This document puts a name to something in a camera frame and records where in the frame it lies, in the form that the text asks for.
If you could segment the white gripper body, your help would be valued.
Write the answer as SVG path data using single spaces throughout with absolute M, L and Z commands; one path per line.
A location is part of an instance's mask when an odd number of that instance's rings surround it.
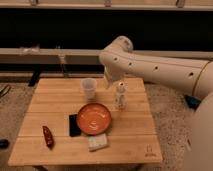
M 124 78 L 125 72 L 120 68 L 105 66 L 104 67 L 104 79 L 106 87 L 109 88 L 114 82 L 122 80 Z

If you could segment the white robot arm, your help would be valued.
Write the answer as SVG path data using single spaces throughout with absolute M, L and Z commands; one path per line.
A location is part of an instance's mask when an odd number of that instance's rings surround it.
M 133 44 L 126 36 L 119 36 L 106 46 L 99 60 L 107 86 L 131 74 L 199 99 L 183 171 L 213 171 L 213 60 L 134 54 Z

